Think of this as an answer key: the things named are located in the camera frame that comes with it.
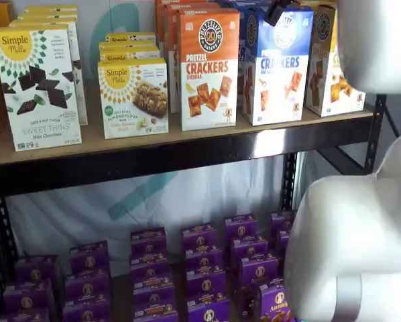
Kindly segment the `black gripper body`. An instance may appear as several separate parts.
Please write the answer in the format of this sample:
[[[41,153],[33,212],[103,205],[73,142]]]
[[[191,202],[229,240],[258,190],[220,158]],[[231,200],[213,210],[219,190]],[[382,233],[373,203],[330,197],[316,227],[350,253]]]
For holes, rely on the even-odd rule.
[[[271,1],[270,6],[265,14],[265,22],[272,26],[276,26],[285,8],[292,3],[292,0],[275,0]]]

